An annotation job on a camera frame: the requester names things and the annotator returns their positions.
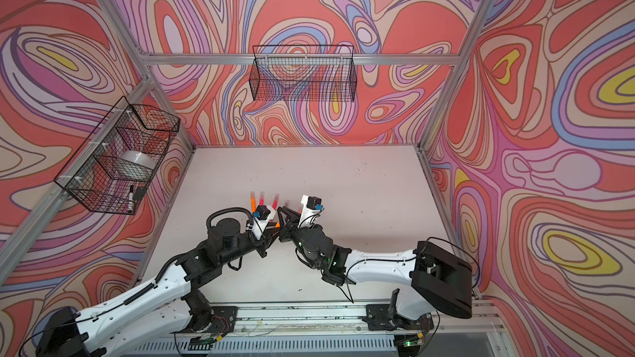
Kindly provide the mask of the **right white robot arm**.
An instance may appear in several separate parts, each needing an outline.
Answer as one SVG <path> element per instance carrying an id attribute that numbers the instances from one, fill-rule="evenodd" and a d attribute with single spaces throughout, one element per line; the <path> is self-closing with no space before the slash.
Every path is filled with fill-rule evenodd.
<path id="1" fill-rule="evenodd" d="M 347 289 L 365 282 L 400 284 L 395 308 L 409 320 L 433 311 L 472 317 L 471 266 L 432 237 L 411 250 L 369 253 L 336 245 L 314 222 L 320 211 L 280 207 L 277 213 L 281 241 L 293 242 L 301 262 L 319 271 L 324 282 Z"/>

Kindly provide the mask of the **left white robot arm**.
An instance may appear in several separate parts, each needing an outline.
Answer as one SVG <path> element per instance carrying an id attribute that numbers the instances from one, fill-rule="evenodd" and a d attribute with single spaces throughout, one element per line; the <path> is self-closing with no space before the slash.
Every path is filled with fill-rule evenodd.
<path id="1" fill-rule="evenodd" d="M 121 356 L 159 336 L 188 330 L 223 337 L 232 326 L 200 289 L 223 268 L 256 251 L 260 256 L 277 239 L 271 220 L 253 220 L 246 231 L 234 218 L 208 228 L 196 248 L 170 258 L 155 278 L 107 302 L 55 312 L 40 331 L 38 356 Z"/>

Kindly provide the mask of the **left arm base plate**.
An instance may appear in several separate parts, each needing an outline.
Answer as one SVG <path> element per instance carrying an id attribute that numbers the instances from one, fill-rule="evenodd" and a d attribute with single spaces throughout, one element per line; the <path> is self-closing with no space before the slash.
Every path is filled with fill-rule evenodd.
<path id="1" fill-rule="evenodd" d="M 188 310 L 189 320 L 177 333 L 207 333 L 211 335 L 227 335 L 234 332 L 238 306 L 213 305 L 212 307 L 196 307 Z"/>

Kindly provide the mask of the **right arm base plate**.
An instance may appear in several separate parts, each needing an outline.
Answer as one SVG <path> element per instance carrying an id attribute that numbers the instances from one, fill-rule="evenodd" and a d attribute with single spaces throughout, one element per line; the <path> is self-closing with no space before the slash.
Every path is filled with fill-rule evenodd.
<path id="1" fill-rule="evenodd" d="M 361 320 L 372 332 L 405 330 L 428 333 L 435 327 L 430 313 L 422 315 L 419 319 L 410 320 L 400 316 L 389 304 L 368 304 L 365 307 L 365 316 L 361 317 Z"/>

